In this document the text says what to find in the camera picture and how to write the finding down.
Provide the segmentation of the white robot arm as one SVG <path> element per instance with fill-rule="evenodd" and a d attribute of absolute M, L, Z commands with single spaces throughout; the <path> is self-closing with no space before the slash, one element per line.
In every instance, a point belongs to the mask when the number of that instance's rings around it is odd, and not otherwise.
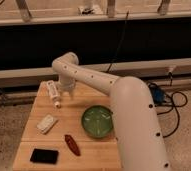
<path fill-rule="evenodd" d="M 110 97 L 123 171 L 172 171 L 150 90 L 133 76 L 120 77 L 79 66 L 68 52 L 52 62 L 58 87 L 70 92 L 80 81 Z"/>

